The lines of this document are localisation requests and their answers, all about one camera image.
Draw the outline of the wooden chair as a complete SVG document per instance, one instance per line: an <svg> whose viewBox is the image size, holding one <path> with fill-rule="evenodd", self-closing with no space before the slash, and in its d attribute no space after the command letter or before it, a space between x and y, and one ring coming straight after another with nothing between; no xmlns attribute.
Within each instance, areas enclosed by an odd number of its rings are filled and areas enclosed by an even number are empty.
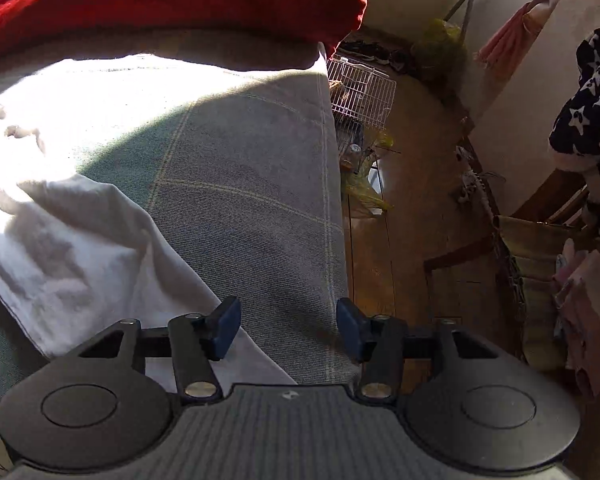
<svg viewBox="0 0 600 480"><path fill-rule="evenodd" d="M486 236L427 260L425 272L492 255L513 354L600 390L600 179L568 188L547 211L545 221L494 214Z"/></svg>

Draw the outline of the yellow-green plastic bag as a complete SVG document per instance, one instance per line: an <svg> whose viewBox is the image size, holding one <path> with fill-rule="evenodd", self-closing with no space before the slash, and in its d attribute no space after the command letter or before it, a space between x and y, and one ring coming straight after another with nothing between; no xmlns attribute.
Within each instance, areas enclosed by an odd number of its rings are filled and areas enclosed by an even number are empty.
<svg viewBox="0 0 600 480"><path fill-rule="evenodd" d="M431 89L453 88L464 70L467 51L463 31L457 25L435 18L412 47L420 79Z"/></svg>

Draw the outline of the pink hanging cloth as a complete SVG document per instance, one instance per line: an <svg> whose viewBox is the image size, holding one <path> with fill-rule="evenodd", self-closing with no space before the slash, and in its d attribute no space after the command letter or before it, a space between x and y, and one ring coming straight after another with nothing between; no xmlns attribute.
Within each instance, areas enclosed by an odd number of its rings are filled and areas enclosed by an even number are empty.
<svg viewBox="0 0 600 480"><path fill-rule="evenodd" d="M539 37L559 0L531 0L477 52L476 60L498 80L509 80Z"/></svg>

